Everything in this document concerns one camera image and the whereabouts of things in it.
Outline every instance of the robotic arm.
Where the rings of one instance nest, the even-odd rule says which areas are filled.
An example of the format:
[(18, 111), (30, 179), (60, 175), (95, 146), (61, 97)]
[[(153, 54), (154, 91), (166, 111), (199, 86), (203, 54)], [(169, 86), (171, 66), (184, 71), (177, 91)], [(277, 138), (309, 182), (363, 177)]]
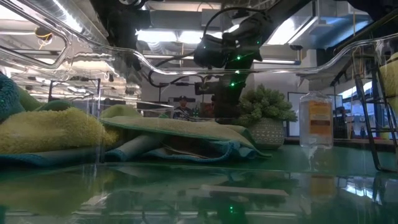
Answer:
[(262, 61), (260, 47), (283, 23), (311, 0), (280, 0), (272, 8), (253, 14), (222, 39), (205, 34), (195, 50), (194, 61), (201, 67), (216, 67), (237, 70), (234, 75), (223, 75), (215, 90), (216, 118), (239, 116), (237, 104), (242, 89), (246, 86), (253, 60)]

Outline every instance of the green succulent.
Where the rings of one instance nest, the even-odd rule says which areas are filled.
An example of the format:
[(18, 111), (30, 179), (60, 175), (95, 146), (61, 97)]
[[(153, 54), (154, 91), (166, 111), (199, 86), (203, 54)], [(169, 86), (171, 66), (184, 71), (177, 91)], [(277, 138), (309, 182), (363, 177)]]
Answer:
[(264, 85), (243, 95), (239, 100), (239, 109), (241, 115), (234, 123), (244, 127), (249, 127), (261, 118), (297, 121), (296, 114), (291, 110), (292, 104), (285, 101), (285, 95)]

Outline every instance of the fabric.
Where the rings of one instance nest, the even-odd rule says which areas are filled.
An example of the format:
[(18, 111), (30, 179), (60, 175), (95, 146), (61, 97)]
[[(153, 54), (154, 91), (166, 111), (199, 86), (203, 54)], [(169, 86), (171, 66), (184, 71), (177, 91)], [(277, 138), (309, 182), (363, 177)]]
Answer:
[[(107, 161), (118, 162), (143, 154), (195, 162), (269, 156), (256, 151), (253, 142), (244, 127), (143, 118), (129, 105), (112, 106), (98, 119), (58, 100), (14, 114), (0, 124), (0, 164), (44, 167), (92, 162), (100, 151), (106, 151)], [(167, 154), (148, 154), (162, 147)]]
[(168, 155), (165, 153), (164, 148), (159, 148), (156, 150), (149, 151), (142, 156), (144, 157), (155, 156), (164, 159), (178, 159), (178, 160), (186, 160), (193, 162), (209, 163), (209, 162), (225, 161), (230, 157), (253, 159), (257, 155), (256, 151), (253, 148), (242, 147), (241, 144), (236, 141), (214, 141), (210, 142), (210, 144), (213, 145), (213, 148), (215, 150), (220, 152), (220, 157), (200, 158), (189, 154)]
[[(380, 67), (381, 77), (383, 79), (384, 91), (387, 96), (398, 95), (398, 53), (395, 53)], [(390, 103), (395, 114), (398, 114), (398, 97), (389, 98)]]
[(19, 92), (19, 103), (24, 107), (26, 111), (33, 111), (43, 106), (45, 103), (37, 101), (33, 96), (30, 96), (28, 92), (18, 87)]
[(48, 152), (114, 144), (118, 137), (93, 116), (77, 108), (65, 111), (28, 111), (0, 125), (0, 153)]
[(22, 111), (25, 110), (19, 103), (17, 84), (0, 73), (0, 122)]
[(243, 146), (254, 148), (250, 140), (233, 129), (212, 122), (189, 122), (163, 118), (132, 118), (115, 116), (101, 119), (103, 124), (115, 128), (168, 134), (212, 141), (237, 141)]

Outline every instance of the potted plant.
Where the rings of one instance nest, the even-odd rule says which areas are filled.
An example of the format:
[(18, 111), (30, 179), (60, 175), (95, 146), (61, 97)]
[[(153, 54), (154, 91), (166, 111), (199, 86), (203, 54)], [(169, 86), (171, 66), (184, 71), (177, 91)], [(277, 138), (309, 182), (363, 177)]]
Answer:
[(292, 104), (277, 90), (259, 85), (239, 100), (240, 116), (234, 124), (247, 127), (259, 149), (277, 149), (283, 145), (283, 121), (297, 121)]

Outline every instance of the plastic bottle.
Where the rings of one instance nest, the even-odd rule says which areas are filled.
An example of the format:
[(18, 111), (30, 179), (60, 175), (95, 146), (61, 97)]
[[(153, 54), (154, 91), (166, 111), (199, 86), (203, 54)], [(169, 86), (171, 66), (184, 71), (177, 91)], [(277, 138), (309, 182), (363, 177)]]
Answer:
[(300, 145), (309, 148), (333, 147), (332, 100), (319, 91), (300, 98)]

